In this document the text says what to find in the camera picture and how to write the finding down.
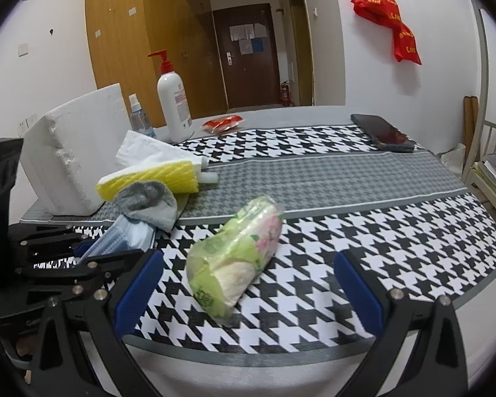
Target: smartphone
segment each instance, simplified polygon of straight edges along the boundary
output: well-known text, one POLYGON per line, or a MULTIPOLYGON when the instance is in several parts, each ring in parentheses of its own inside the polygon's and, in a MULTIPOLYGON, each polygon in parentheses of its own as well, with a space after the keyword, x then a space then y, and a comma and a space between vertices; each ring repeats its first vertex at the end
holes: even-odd
POLYGON ((413 152, 415 150, 413 140, 380 116, 351 115, 351 120, 373 139, 377 148, 383 151, 413 152))

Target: face mask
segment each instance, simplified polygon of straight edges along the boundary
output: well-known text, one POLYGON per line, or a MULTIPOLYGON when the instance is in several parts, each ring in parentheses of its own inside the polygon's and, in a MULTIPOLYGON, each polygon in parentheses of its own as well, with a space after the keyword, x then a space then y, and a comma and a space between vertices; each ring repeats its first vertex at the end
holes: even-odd
POLYGON ((79 263, 88 257, 107 255, 114 252, 141 249, 147 252, 154 244, 156 230, 153 226, 121 215, 81 257, 79 263))

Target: white plastic bag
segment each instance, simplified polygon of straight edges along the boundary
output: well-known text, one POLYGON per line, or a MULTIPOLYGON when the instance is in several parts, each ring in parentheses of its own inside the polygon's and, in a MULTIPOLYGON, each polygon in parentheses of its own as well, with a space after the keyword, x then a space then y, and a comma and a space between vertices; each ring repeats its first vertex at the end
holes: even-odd
POLYGON ((455 148, 450 149, 450 151, 445 152, 440 156, 443 165, 456 176, 461 176, 461 173, 463 173, 463 162, 466 149, 467 147, 464 144, 458 143, 455 148))

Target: lotion bottle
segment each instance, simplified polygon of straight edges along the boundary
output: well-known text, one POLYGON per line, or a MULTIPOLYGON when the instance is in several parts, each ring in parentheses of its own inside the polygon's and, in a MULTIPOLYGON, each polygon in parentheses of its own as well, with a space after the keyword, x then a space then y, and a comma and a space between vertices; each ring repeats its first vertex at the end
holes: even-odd
POLYGON ((158 81, 157 90, 162 104, 163 115, 173 143, 181 143, 194 134, 193 122, 186 97, 182 78, 175 73, 173 64, 167 59, 167 51, 150 54, 150 57, 161 55, 162 76, 158 81))

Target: styrofoam block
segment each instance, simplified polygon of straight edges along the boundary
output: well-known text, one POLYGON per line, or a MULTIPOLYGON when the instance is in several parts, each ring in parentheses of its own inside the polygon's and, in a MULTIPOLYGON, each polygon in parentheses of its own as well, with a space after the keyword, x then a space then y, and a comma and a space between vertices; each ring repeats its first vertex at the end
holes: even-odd
POLYGON ((103 200, 96 183, 117 171, 116 153, 131 128, 119 83, 48 112, 24 135, 21 164, 54 215, 88 216, 103 200))

